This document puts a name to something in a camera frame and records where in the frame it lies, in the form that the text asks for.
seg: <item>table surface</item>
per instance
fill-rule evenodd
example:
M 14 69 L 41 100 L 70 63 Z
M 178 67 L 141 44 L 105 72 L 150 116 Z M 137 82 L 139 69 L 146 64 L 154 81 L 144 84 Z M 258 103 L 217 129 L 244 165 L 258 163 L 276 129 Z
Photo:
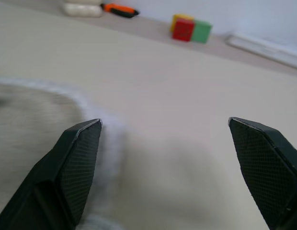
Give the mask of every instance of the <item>table surface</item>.
M 172 41 L 147 19 L 74 19 L 52 1 L 5 2 L 0 77 L 76 87 L 127 124 L 113 218 L 129 230 L 267 229 L 227 120 L 275 127 L 297 148 L 296 69 L 214 37 L 207 46 Z M 129 23 L 136 28 L 123 31 Z

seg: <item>toy block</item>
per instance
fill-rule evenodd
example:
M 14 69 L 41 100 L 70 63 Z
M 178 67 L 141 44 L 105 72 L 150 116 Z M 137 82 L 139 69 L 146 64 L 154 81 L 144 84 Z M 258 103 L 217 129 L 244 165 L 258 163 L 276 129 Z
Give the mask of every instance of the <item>toy block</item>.
M 206 43 L 209 38 L 212 24 L 204 21 L 195 20 L 195 26 L 192 34 L 192 41 Z
M 176 20 L 178 18 L 182 18 L 182 19 L 186 19 L 186 20 L 193 20 L 194 17 L 192 16 L 189 16 L 187 14 L 182 14 L 182 13 L 178 13 L 178 14 L 175 14 L 173 15 L 173 20 L 172 20 L 172 24 L 171 24 L 171 28 L 170 28 L 170 31 L 173 32 L 174 31 L 174 27 L 175 27 L 175 24 L 176 24 Z
M 194 26 L 194 21 L 178 18 L 176 20 L 172 38 L 189 42 L 193 34 Z

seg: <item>black handle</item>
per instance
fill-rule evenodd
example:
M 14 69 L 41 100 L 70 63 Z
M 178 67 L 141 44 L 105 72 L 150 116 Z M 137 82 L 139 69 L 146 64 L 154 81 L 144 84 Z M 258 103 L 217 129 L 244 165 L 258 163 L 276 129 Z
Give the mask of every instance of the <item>black handle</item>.
M 116 15 L 119 15 L 121 17 L 125 17 L 125 18 L 133 18 L 133 17 L 135 17 L 137 15 L 135 13 L 128 13 L 128 12 L 125 12 L 125 11 L 118 10 L 116 8 L 111 8 L 110 12 L 114 13 Z

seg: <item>orange handle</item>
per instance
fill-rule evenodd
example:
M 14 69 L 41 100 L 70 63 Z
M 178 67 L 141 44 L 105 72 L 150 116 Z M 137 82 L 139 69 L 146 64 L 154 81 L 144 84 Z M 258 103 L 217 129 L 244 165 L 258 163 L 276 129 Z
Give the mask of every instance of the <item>orange handle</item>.
M 104 5 L 104 10 L 106 12 L 111 12 L 111 8 L 115 8 L 117 10 L 124 11 L 124 12 L 127 12 L 127 13 L 134 13 L 135 12 L 135 9 L 133 9 L 131 7 L 120 6 L 120 5 L 116 5 L 114 3 L 110 3 L 110 4 L 105 4 Z

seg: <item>white wall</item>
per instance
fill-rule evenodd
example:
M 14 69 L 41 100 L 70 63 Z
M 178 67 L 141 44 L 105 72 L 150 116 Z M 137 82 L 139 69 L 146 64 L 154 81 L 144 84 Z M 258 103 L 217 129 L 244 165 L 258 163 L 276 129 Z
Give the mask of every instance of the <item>white wall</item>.
M 297 46 L 297 0 L 242 0 L 239 30 Z
M 141 15 L 164 22 L 171 22 L 175 13 L 186 13 L 214 25 L 215 34 L 236 29 L 240 19 L 241 0 L 114 0 L 115 3 L 132 6 Z

